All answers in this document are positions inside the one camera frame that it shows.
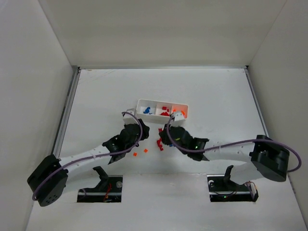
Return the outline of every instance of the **rectangular opening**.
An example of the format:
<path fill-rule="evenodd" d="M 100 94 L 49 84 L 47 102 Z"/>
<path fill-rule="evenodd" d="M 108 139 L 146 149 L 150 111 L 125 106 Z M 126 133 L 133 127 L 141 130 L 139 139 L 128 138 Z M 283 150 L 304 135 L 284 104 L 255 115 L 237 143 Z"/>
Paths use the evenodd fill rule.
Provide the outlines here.
<path fill-rule="evenodd" d="M 254 183 L 243 185 L 226 184 L 224 176 L 207 176 L 209 198 L 211 202 L 256 202 L 258 191 Z"/>
<path fill-rule="evenodd" d="M 122 201 L 122 176 L 110 176 L 103 189 L 85 188 L 79 189 L 78 203 L 119 203 Z"/>

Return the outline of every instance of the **metal frame edge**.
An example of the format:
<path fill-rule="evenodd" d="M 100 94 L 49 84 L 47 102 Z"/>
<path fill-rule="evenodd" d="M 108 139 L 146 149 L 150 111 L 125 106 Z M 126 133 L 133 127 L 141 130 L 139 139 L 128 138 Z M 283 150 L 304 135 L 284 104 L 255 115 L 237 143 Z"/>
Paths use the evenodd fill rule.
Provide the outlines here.
<path fill-rule="evenodd" d="M 256 105 L 256 108 L 257 108 L 257 111 L 258 111 L 260 120 L 261 120 L 261 124 L 262 124 L 263 130 L 264 130 L 264 133 L 265 133 L 266 136 L 269 136 L 269 133 L 268 133 L 268 130 L 267 130 L 266 126 L 265 126 L 265 122 L 264 122 L 264 119 L 263 119 L 263 115 L 262 115 L 262 113 L 261 113 L 261 109 L 260 109 L 260 106 L 259 106 L 259 103 L 258 103 L 256 94 L 255 94 L 254 88 L 253 88 L 253 86 L 252 86 L 252 82 L 251 82 L 251 79 L 250 79 L 250 76 L 249 76 L 248 69 L 245 67 L 244 71 L 245 71 L 245 74 L 246 74 L 246 78 L 247 78 L 248 85 L 249 85 L 249 87 L 250 87 L 252 96 L 253 96 L 254 101 L 255 101 L 255 105 Z"/>
<path fill-rule="evenodd" d="M 61 148 L 62 148 L 62 144 L 64 141 L 65 132 L 66 132 L 66 127 L 68 124 L 68 120 L 69 120 L 69 116 L 71 113 L 71 109 L 72 109 L 72 105 L 73 105 L 73 101 L 74 101 L 74 97 L 75 97 L 75 93 L 76 93 L 76 89 L 77 89 L 77 85 L 79 81 L 79 76 L 80 76 L 80 68 L 78 66 L 72 66 L 72 68 L 73 68 L 73 75 L 72 75 L 71 83 L 68 88 L 64 108 L 63 108 L 61 119 L 59 122 L 59 127 L 57 130 L 57 134 L 56 134 L 53 147 L 52 147 L 52 151 L 51 151 L 51 154 L 55 155 L 55 157 L 57 158 L 60 156 L 60 152 L 61 152 Z"/>
<path fill-rule="evenodd" d="M 81 65 L 80 69 L 227 69 L 227 68 L 234 68 L 234 69 L 245 69 L 246 66 L 242 65 L 235 65 L 235 66 L 215 66 L 215 65 L 148 65 L 148 66 L 142 66 L 142 65 L 132 65 L 132 66 L 118 66 L 118 65 L 106 65 L 106 66 L 90 66 L 90 65 Z"/>

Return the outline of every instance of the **white table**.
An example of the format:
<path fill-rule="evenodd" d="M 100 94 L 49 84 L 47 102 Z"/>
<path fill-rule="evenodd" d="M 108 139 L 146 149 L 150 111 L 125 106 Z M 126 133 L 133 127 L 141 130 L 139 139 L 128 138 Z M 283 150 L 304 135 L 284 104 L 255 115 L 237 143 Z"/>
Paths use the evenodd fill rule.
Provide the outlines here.
<path fill-rule="evenodd" d="M 244 69 L 82 70 L 60 157 L 119 134 L 120 112 L 141 98 L 188 104 L 184 126 L 194 137 L 210 139 L 207 146 L 264 134 Z M 172 147 L 161 152 L 156 140 L 163 125 L 146 124 L 150 137 L 133 150 L 137 157 L 131 152 L 111 165 L 106 158 L 102 166 L 124 175 L 121 203 L 77 204 L 77 192 L 67 193 L 45 208 L 35 203 L 27 230 L 306 230 L 288 180 L 256 180 L 255 204 L 211 203 L 206 174 L 223 174 L 241 162 L 195 162 Z"/>

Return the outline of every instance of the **white surface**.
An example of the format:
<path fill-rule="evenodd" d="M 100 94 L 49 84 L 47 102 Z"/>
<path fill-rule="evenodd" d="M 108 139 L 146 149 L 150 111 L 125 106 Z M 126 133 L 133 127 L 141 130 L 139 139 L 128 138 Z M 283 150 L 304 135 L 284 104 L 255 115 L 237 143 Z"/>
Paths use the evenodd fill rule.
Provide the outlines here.
<path fill-rule="evenodd" d="M 39 0 L 71 64 L 248 65 L 286 0 Z"/>
<path fill-rule="evenodd" d="M 0 0 L 0 230 L 24 230 L 72 68 L 37 0 Z"/>
<path fill-rule="evenodd" d="M 289 182 L 255 182 L 260 194 L 256 204 L 211 203 L 205 174 L 126 175 L 121 203 L 74 203 L 75 191 L 60 198 L 61 203 L 49 207 L 36 204 L 27 230 L 305 230 L 296 199 L 290 196 Z"/>
<path fill-rule="evenodd" d="M 291 173 L 299 206 L 308 222 L 308 1 L 288 0 L 249 66 L 272 138 L 294 147 L 302 168 Z M 290 158 L 290 167 L 297 161 Z"/>
<path fill-rule="evenodd" d="M 61 157 L 90 150 L 118 134 L 123 128 L 120 112 L 136 107 L 145 96 L 189 105 L 185 128 L 193 136 L 209 138 L 209 146 L 263 134 L 243 69 L 82 70 Z M 49 207 L 35 203 L 28 231 L 305 230 L 288 181 L 257 180 L 256 204 L 210 203 L 202 175 L 194 180 L 190 174 L 173 174 L 219 174 L 243 162 L 199 163 L 171 147 L 160 152 L 155 141 L 162 125 L 147 125 L 150 137 L 133 149 L 137 157 L 131 152 L 116 163 L 107 166 L 106 158 L 102 164 L 108 174 L 124 174 L 122 203 L 80 205 L 75 203 L 77 191 L 67 193 Z M 252 146 L 237 147 L 240 156 L 248 155 Z"/>

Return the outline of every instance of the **white tray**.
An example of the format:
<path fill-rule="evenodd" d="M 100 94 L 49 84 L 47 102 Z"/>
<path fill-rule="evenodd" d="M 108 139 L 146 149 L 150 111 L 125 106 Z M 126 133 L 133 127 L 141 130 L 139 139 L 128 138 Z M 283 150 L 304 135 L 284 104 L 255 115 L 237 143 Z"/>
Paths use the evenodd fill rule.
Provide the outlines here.
<path fill-rule="evenodd" d="M 150 111 L 148 114 L 145 114 L 145 110 L 150 107 Z M 168 103 L 161 101 L 153 101 L 153 100 L 138 100 L 137 104 L 137 116 L 145 122 L 166 124 L 169 120 L 169 116 L 161 115 L 163 112 L 167 112 L 169 115 L 175 111 L 181 111 L 184 113 L 185 119 L 179 121 L 179 124 L 183 123 L 188 118 L 188 105 L 179 104 L 179 103 Z"/>

